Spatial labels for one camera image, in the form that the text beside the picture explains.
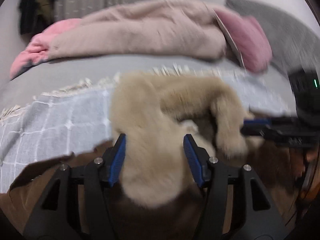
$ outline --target black device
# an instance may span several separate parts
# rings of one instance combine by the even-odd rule
[[[319,143],[320,126],[310,115],[318,114],[318,78],[314,73],[290,75],[297,100],[298,117],[246,121],[241,132],[259,135],[288,147],[311,148]],[[184,151],[199,188],[207,188],[205,208],[193,240],[300,240],[318,239],[320,194],[303,220],[288,235],[273,200],[252,167],[224,165],[196,145],[191,135],[183,139]],[[125,157],[125,135],[86,166],[70,168],[62,164],[50,179],[34,207],[23,232],[24,239],[117,239],[108,212],[108,190],[118,181]],[[86,215],[90,235],[80,231],[77,185],[84,184]],[[222,235],[227,187],[234,185],[231,230]]]

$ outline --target blue gripper pad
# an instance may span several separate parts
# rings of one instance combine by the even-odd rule
[[[183,149],[187,157],[193,179],[198,187],[204,187],[211,178],[211,171],[208,169],[207,161],[209,155],[203,148],[197,146],[191,134],[183,138]]]
[[[243,122],[244,125],[246,124],[256,124],[256,125],[271,125],[271,120],[267,118],[261,118],[261,119],[253,119],[253,120],[244,120]]]
[[[110,163],[108,183],[110,187],[113,187],[119,179],[120,171],[124,162],[125,134],[120,134],[110,155],[113,157],[113,160]]]

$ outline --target blanket fringe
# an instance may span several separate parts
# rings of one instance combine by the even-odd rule
[[[236,69],[236,70],[224,70],[224,69],[217,69],[217,68],[211,68],[211,67],[205,67],[201,70],[194,70],[190,69],[187,65],[180,66],[176,63],[173,63],[172,67],[166,67],[165,65],[162,65],[161,67],[154,67],[148,73],[152,73],[155,75],[163,75],[163,76],[245,76],[246,71],[243,69]],[[42,93],[41,96],[53,96],[53,97],[69,97],[74,96],[79,93],[84,93],[88,89],[97,89],[97,88],[113,88],[116,84],[119,83],[121,79],[121,73],[117,72],[113,78],[105,77],[98,81],[96,85],[93,85],[91,80],[89,78],[86,78],[85,80],[80,80],[78,84],[70,85],[63,87],[59,90],[54,90],[50,93]],[[4,119],[7,119],[8,117],[19,115],[22,113],[17,113],[17,110],[23,109],[21,106],[14,106],[9,109],[4,109],[2,111],[2,114],[0,115],[0,122]]]
[[[21,106],[18,106],[18,105],[15,105],[14,107],[11,107],[9,109],[3,109],[0,115],[0,122],[3,122],[9,117],[20,115],[21,112],[17,113],[17,110],[19,109],[21,109]]]

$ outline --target dark clothing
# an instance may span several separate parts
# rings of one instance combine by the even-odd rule
[[[21,0],[20,34],[41,33],[51,25],[53,20],[53,3],[55,0]]]

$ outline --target pink pillow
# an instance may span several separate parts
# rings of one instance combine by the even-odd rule
[[[222,9],[215,9],[242,54],[244,67],[258,73],[265,70],[272,59],[269,41],[253,16],[241,17]]]

